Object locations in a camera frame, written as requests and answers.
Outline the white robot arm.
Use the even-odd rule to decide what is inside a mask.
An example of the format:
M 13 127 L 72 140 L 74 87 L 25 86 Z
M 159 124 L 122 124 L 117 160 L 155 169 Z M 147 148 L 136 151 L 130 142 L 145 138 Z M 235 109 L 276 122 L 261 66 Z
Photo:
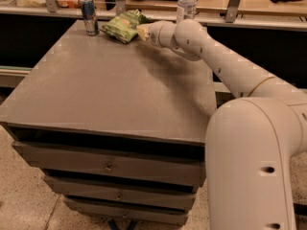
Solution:
M 290 161 L 307 150 L 307 94 L 213 39 L 198 21 L 138 26 L 155 47 L 203 60 L 233 95 L 212 115 L 205 164 L 211 230 L 296 230 Z

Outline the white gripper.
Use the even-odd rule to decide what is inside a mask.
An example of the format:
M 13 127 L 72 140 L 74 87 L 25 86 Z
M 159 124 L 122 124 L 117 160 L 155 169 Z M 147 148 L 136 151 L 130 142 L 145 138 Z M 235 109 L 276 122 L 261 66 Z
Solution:
M 136 27 L 137 33 L 143 41 L 149 41 L 153 46 L 160 48 L 176 48 L 176 24 L 170 21 L 157 21 L 141 24 Z

